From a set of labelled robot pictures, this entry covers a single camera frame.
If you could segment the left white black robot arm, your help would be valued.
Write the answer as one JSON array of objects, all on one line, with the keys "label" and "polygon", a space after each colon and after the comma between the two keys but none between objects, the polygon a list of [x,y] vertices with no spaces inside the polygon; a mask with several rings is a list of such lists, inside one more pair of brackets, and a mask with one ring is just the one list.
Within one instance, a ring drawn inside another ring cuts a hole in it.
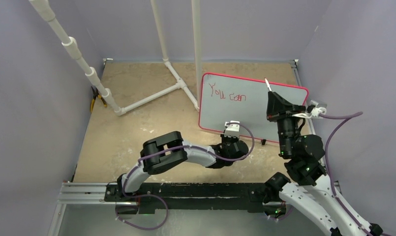
[{"label": "left white black robot arm", "polygon": [[162,174],[183,162],[221,169],[246,159],[254,149],[254,141],[249,147],[237,136],[220,136],[221,142],[210,146],[194,145],[179,131],[144,142],[137,163],[117,179],[117,195],[123,201],[130,201],[150,176]]}]

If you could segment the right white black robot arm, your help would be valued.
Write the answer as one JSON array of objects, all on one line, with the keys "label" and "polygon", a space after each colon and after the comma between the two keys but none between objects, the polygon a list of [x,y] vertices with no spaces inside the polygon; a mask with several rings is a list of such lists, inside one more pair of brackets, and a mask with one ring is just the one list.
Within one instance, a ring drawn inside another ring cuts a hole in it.
[{"label": "right white black robot arm", "polygon": [[360,216],[336,190],[330,172],[321,164],[329,143],[301,134],[307,119],[326,118],[327,105],[292,104],[277,92],[268,92],[267,121],[278,129],[279,156],[288,175],[274,174],[265,185],[265,201],[290,203],[327,236],[381,236],[383,229]]}]

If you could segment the pink framed whiteboard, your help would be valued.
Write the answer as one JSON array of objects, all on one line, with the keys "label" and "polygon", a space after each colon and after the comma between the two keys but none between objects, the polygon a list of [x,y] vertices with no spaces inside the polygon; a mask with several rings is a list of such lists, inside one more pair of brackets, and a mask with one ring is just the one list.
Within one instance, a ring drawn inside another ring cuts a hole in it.
[{"label": "pink framed whiteboard", "polygon": [[277,124],[267,121],[268,89],[296,105],[303,105],[309,94],[308,89],[299,86],[267,85],[263,79],[205,73],[201,80],[199,127],[223,132],[226,122],[239,121],[254,138],[278,143]]}]

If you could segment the white red marker pen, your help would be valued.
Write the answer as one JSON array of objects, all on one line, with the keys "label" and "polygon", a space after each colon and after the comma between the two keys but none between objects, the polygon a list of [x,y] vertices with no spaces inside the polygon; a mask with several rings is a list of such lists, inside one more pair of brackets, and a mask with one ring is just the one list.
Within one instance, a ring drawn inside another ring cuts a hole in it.
[{"label": "white red marker pen", "polygon": [[271,88],[271,85],[270,85],[268,79],[267,79],[267,78],[264,78],[264,80],[265,80],[265,84],[266,84],[266,86],[267,86],[268,92],[272,92],[272,88]]}]

